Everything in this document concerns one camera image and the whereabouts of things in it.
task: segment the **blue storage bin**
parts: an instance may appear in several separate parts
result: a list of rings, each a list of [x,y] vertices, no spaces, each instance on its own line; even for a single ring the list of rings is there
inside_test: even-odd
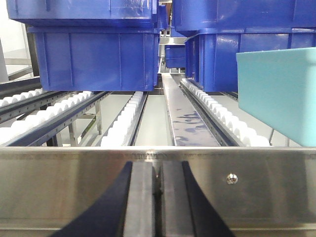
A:
[[[174,28],[174,26],[170,27],[170,36],[171,37],[181,37],[181,38],[185,37],[184,35],[176,32],[176,29]]]
[[[185,68],[186,50],[184,45],[165,45],[167,68]]]
[[[316,27],[315,0],[175,0],[176,31],[192,36],[204,28]]]
[[[166,5],[158,6],[158,23],[156,28],[160,30],[168,28]]]
[[[261,34],[204,29],[186,41],[186,75],[207,92],[237,91],[236,53],[315,46],[316,31],[311,29]]]
[[[45,90],[151,91],[158,73],[159,31],[32,27]]]
[[[32,26],[153,27],[157,0],[7,0],[9,18]]]
[[[239,107],[302,146],[316,146],[316,48],[238,53]]]

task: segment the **screw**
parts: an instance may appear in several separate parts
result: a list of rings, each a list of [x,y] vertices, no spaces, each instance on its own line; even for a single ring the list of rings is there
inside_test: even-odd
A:
[[[227,184],[236,184],[238,182],[238,177],[235,174],[229,174],[226,178]]]

